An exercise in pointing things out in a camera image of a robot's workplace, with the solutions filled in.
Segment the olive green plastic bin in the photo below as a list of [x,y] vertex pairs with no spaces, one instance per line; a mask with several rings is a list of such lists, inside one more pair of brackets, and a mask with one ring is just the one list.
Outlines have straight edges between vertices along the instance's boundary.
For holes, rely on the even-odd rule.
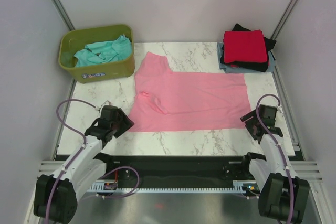
[[[94,42],[111,41],[125,36],[130,40],[131,53],[125,60],[77,67],[75,53]],[[100,27],[76,29],[63,36],[59,47],[59,65],[80,83],[124,78],[135,70],[133,31],[129,25],[114,24]]]

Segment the pink t shirt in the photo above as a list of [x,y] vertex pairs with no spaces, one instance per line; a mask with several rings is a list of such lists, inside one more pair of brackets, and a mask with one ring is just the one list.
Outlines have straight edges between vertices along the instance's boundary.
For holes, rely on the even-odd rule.
[[148,52],[134,78],[132,132],[241,129],[250,112],[243,74],[173,71]]

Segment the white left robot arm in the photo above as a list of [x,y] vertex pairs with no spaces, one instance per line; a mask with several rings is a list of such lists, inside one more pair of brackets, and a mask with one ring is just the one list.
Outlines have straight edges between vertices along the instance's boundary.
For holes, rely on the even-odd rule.
[[105,105],[83,135],[83,144],[50,175],[38,177],[33,213],[46,222],[70,223],[86,191],[101,177],[111,178],[115,165],[102,153],[104,146],[118,138],[134,123],[121,108]]

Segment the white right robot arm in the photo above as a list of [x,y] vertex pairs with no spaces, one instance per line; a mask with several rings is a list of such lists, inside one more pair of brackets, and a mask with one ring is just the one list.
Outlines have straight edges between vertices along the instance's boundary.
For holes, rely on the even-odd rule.
[[257,183],[261,216],[302,223],[310,186],[307,180],[299,178],[281,147],[284,135],[275,126],[276,114],[276,107],[259,105],[241,117],[247,131],[264,153],[248,152],[244,155],[240,172],[245,178],[254,178]]

